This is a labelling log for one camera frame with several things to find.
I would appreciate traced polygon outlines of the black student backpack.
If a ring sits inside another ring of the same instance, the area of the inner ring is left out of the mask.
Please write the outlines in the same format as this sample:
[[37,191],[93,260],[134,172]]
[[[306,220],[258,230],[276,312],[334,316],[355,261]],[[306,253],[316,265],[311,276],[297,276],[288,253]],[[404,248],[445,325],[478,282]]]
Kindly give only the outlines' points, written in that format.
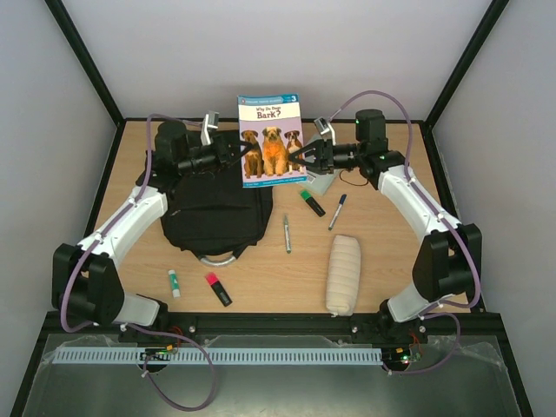
[[155,148],[136,185],[164,194],[168,208],[161,217],[169,243],[216,266],[218,255],[229,264],[265,235],[273,210],[270,187],[245,188],[241,161],[218,171],[179,173],[177,163],[189,149],[189,139],[201,142],[198,131],[177,122],[157,128]]

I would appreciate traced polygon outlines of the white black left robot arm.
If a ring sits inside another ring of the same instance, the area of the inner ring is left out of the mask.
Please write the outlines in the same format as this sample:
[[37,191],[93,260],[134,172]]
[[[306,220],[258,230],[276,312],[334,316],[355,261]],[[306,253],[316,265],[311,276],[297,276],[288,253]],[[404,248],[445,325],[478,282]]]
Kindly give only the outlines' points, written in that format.
[[119,266],[148,227],[167,213],[182,178],[226,172],[254,147],[238,133],[211,134],[202,129],[200,146],[191,149],[186,123],[175,118],[170,123],[177,128],[177,135],[165,146],[178,148],[179,157],[161,154],[153,144],[147,144],[144,171],[126,202],[77,245],[63,244],[54,253],[52,302],[68,333],[93,324],[152,326],[161,303],[126,293]]

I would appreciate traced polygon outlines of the dog picture book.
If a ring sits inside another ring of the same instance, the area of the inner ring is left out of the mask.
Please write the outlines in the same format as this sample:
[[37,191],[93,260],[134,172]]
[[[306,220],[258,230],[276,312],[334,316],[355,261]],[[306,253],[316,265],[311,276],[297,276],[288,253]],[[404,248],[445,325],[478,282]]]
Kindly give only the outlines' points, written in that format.
[[245,188],[274,187],[307,180],[305,168],[289,161],[304,146],[300,97],[238,96],[240,138],[252,145],[242,157]]

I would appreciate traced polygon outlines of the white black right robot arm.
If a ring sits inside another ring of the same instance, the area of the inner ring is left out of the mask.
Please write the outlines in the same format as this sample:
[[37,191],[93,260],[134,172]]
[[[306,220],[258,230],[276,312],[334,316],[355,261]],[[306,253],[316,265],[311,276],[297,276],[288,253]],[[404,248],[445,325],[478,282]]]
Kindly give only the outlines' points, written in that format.
[[410,321],[442,305],[454,306],[455,295],[472,292],[464,306],[474,307],[480,298],[482,234],[476,225],[462,223],[433,199],[410,168],[408,153],[389,148],[382,112],[357,112],[356,141],[351,144],[337,143],[327,118],[315,119],[314,125],[319,138],[295,151],[291,161],[323,175],[358,169],[398,209],[420,243],[411,283],[380,306],[381,334],[391,341],[400,339]]

